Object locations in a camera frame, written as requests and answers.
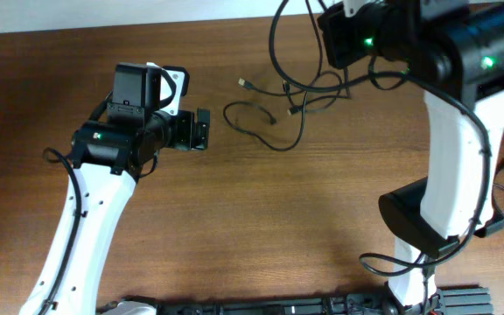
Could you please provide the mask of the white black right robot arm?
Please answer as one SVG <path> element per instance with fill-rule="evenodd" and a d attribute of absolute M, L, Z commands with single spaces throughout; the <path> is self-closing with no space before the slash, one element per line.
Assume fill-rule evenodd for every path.
<path fill-rule="evenodd" d="M 424 91 L 428 174 L 383 194 L 379 209 L 395 235 L 385 309 L 425 312 L 438 302 L 436 267 L 499 224 L 492 190 L 504 133 L 504 3 L 344 1 L 318 27 L 332 67 L 403 61 L 395 80 Z"/>

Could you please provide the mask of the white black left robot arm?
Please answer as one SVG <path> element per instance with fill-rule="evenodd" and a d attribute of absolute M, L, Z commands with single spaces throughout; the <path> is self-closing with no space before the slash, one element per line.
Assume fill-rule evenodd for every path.
<path fill-rule="evenodd" d="M 43 151 L 66 169 L 63 212 L 38 282 L 23 314 L 95 314 L 102 272 L 122 212 L 146 164 L 162 149 L 204 151 L 210 113 L 180 109 L 190 76 L 181 66 L 119 63 L 111 92 L 72 136 L 62 155 Z"/>

